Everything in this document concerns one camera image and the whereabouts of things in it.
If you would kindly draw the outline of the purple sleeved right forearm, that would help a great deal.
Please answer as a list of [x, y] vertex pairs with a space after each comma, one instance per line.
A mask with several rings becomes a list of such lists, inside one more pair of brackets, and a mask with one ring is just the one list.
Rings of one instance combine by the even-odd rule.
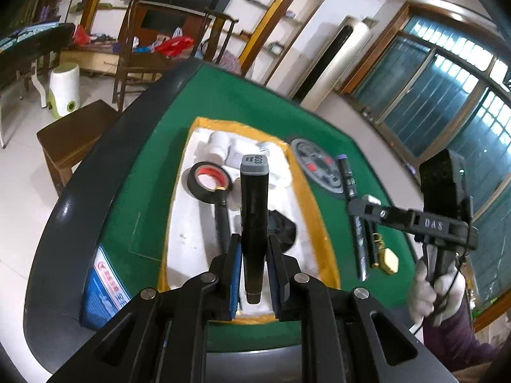
[[434, 327], [423, 326], [423, 344], [450, 372], [492, 362], [500, 353], [489, 343], [477, 340], [465, 299], [454, 316]]

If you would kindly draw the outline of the white gloved right hand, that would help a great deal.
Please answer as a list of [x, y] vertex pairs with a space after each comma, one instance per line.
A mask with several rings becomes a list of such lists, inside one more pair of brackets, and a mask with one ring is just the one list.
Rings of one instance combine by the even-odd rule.
[[420, 325], [426, 317], [433, 314], [435, 303], [440, 302], [441, 312], [436, 314], [437, 324], [441, 325], [455, 316], [461, 308], [466, 289], [466, 280], [454, 263], [448, 272], [439, 277], [434, 284], [427, 280], [428, 270], [424, 258], [416, 262], [414, 277], [409, 290], [408, 310], [412, 321]]

